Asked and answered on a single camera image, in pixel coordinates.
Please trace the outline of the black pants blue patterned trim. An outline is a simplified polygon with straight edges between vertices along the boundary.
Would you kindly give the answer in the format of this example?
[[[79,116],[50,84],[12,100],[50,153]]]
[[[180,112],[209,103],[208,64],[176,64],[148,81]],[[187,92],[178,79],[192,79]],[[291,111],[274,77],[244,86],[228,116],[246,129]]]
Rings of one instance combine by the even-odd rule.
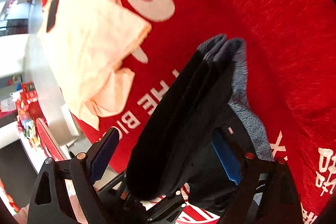
[[[189,186],[189,203],[222,214],[236,194],[213,148],[221,129],[244,150],[272,160],[263,123],[247,99],[243,39],[201,43],[147,121],[126,169],[136,199],[150,201]]]

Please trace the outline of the red decorations shelf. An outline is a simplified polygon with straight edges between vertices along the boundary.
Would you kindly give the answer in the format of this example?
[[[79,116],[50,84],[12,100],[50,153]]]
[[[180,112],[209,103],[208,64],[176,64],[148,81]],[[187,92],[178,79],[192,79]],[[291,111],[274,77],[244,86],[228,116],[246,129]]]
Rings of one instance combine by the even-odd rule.
[[[20,135],[35,152],[42,151],[56,161],[65,160],[67,156],[49,131],[34,83],[18,83],[15,87],[9,98],[1,99],[1,117],[14,114]]]

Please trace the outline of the cream folded garment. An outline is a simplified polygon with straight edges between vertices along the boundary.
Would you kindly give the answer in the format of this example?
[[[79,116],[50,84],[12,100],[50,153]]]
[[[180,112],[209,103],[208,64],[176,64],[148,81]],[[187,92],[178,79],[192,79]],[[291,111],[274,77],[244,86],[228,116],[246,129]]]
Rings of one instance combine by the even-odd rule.
[[[48,28],[51,4],[58,1]],[[147,63],[141,44],[151,24],[120,0],[47,0],[39,31],[47,60],[72,114],[99,128],[101,117],[124,109],[135,74],[122,65],[132,55]]]

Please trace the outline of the red bedspread white characters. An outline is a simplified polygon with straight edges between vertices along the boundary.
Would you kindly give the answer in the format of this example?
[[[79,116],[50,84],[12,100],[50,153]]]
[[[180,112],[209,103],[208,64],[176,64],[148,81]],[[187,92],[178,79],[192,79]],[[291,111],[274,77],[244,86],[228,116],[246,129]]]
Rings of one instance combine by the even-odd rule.
[[[44,165],[29,223],[335,223],[333,0],[41,0],[87,153]]]

